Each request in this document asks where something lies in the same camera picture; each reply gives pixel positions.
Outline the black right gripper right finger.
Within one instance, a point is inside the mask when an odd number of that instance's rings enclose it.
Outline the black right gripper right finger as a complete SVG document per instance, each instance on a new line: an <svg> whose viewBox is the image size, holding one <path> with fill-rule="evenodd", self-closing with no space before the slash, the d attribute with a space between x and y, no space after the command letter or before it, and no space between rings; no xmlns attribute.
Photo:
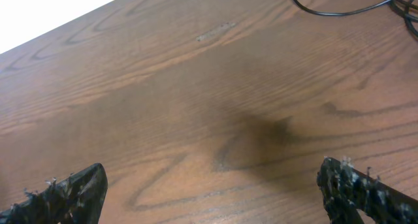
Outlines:
<svg viewBox="0 0 418 224"><path fill-rule="evenodd" d="M417 224L417 200L356 170L351 161L325 157L317 186L331 224L361 224L359 211L375 223Z"/></svg>

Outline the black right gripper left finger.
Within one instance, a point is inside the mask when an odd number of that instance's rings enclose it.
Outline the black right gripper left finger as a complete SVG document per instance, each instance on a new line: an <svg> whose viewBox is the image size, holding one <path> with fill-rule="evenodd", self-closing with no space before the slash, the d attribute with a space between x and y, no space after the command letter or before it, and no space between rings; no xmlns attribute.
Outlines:
<svg viewBox="0 0 418 224"><path fill-rule="evenodd" d="M47 181L42 192L24 191L27 200L1 212L1 223L98 224L108 189L102 164L95 163L58 182Z"/></svg>

